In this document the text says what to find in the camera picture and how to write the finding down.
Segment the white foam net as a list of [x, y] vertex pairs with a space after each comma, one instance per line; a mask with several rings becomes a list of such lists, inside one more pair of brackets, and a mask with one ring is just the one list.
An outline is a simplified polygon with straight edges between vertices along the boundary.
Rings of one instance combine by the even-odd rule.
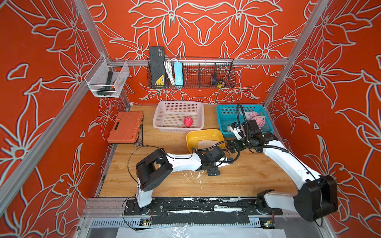
[[218, 143], [218, 141], [214, 141], [214, 140], [200, 140], [200, 141], [198, 141], [197, 148], [198, 149], [206, 149], [206, 148], [214, 146], [216, 143]]

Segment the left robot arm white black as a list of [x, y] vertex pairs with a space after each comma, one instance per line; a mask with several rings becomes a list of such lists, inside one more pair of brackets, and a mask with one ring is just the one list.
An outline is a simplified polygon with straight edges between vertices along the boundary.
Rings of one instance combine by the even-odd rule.
[[143, 160], [137, 163], [138, 193], [136, 201], [140, 208], [147, 207], [152, 202], [152, 195], [164, 180], [175, 172], [206, 171], [211, 176], [220, 175], [219, 168], [233, 164], [236, 159], [226, 155], [227, 150], [218, 145], [208, 149], [192, 149], [190, 154], [176, 155], [157, 148]]

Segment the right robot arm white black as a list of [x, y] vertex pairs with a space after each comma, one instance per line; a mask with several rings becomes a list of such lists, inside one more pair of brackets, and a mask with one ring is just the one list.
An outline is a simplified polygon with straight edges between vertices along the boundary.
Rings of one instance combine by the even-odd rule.
[[313, 222], [338, 210], [337, 183], [335, 179], [311, 169], [272, 133], [262, 133], [256, 121], [230, 126], [242, 148], [255, 150], [272, 159], [294, 182], [297, 193], [280, 193], [273, 189], [258, 193], [256, 210], [268, 214], [273, 209], [298, 213], [304, 220]]

